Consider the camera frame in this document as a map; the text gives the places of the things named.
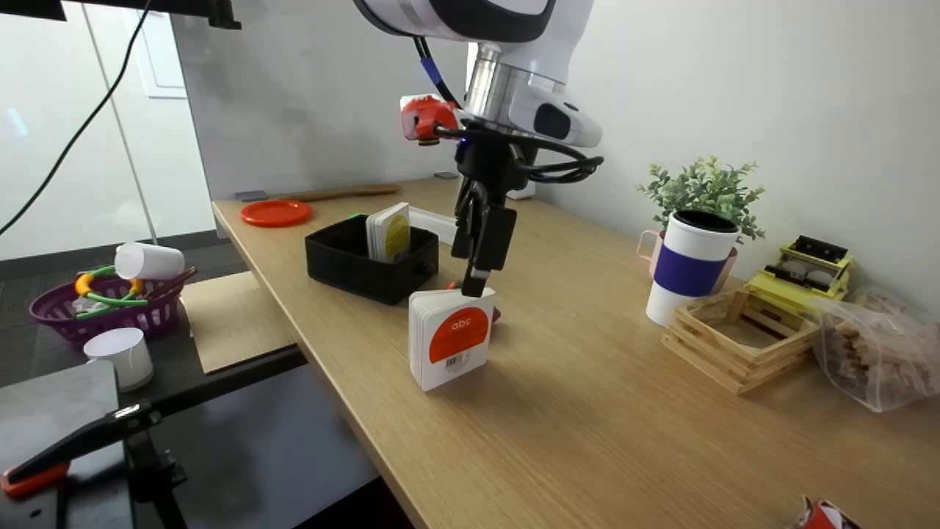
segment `green plant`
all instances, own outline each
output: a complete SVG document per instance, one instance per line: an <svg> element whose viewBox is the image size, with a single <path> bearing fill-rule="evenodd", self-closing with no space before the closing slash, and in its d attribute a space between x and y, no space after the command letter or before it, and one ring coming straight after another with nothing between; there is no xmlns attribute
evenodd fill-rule
<svg viewBox="0 0 940 529"><path fill-rule="evenodd" d="M659 204L659 219L665 229L670 213L681 209L712 210L738 227L738 243L744 238L764 238L753 202L764 193L764 187L748 187L744 175L756 169L756 163L719 163L713 155L697 157L691 166L679 174L665 169L660 163L648 166L648 182L640 185L643 193Z"/></svg>

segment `red clamp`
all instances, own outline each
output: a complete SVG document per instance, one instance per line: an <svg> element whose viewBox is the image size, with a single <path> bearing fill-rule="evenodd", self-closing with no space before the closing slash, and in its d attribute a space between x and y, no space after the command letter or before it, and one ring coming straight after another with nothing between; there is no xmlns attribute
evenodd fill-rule
<svg viewBox="0 0 940 529"><path fill-rule="evenodd" d="M416 96L403 109L403 134L424 147L437 143L437 130L459 130L459 115L450 103Z"/></svg>
<svg viewBox="0 0 940 529"><path fill-rule="evenodd" d="M39 491L48 491L52 484L62 484L68 479L68 465L55 465L51 470L42 470L23 481L10 481L5 475L0 475L0 491L11 500L26 500Z"/></svg>

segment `plastic bag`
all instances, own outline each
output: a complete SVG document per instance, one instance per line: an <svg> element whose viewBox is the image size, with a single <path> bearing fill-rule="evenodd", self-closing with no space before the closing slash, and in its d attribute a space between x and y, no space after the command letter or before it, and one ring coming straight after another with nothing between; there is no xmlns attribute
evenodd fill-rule
<svg viewBox="0 0 940 529"><path fill-rule="evenodd" d="M940 332L881 291L822 306L817 363L869 410L940 393Z"/></svg>

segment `black cable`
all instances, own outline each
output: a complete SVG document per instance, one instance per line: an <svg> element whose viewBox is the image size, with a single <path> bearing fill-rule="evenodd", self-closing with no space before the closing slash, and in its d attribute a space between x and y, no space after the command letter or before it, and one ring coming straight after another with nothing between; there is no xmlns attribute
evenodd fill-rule
<svg viewBox="0 0 940 529"><path fill-rule="evenodd" d="M58 174L64 155L70 153L70 147L84 134L84 130L92 125L92 119L99 115L99 109L106 109L106 103L111 100L111 94L117 90L117 85L124 83L124 74L126 74L126 65L129 65L129 56L134 49L134 41L143 30L143 19L151 13L151 0L143 2L143 12L140 12L140 19L134 27L134 33L129 34L126 41L126 49L124 49L124 60L120 60L120 71L111 83L111 88L106 90L106 96L93 105L93 110L84 118L84 122L70 134L70 140L64 143L64 150L58 153L55 163L51 166L51 174L42 180L42 185L35 187L35 193L21 204L21 210L15 210L4 227L0 227L0 234L5 234L30 209L32 202L48 191L48 185L52 182L52 175Z"/></svg>
<svg viewBox="0 0 940 529"><path fill-rule="evenodd" d="M544 182L544 185L568 185L568 182L582 182L588 180L604 157L601 155L582 155L579 150L559 143L559 140L546 140L546 137L531 137L531 134L506 134L506 132L494 132L494 130L437 130L440 137L487 137L487 140L507 140L507 143L529 143L529 147L540 147L540 150L552 150L562 155L571 155L574 160L562 160L562 163L524 163L521 169L527 174L527 180L531 182Z"/></svg>
<svg viewBox="0 0 940 529"><path fill-rule="evenodd" d="M452 96L452 90L446 88L446 80L437 71L437 60L433 56L433 46L427 37L413 37L413 49L421 56L424 71L428 74L428 80L434 83L437 94L452 103L456 109L460 109L459 96Z"/></svg>

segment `basket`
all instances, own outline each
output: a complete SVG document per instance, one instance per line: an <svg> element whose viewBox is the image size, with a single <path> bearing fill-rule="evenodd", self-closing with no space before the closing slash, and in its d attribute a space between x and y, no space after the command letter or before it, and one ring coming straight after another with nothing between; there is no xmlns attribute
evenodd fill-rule
<svg viewBox="0 0 940 529"><path fill-rule="evenodd" d="M665 346L731 393L745 393L800 366L817 332L817 322L738 291L681 306Z"/></svg>
<svg viewBox="0 0 940 529"><path fill-rule="evenodd" d="M99 316L76 316L73 300L79 297L76 287L68 282L55 291L48 291L45 297L30 301L30 316L35 322L45 322L55 328L70 346L83 346L89 337L117 328L117 326L137 326L148 337L158 337L171 332L178 321L178 291L196 269L184 269L173 279L148 279L143 297L148 306L134 307L117 307ZM93 279L93 291L104 297L124 297L129 282L117 276L99 276Z"/></svg>

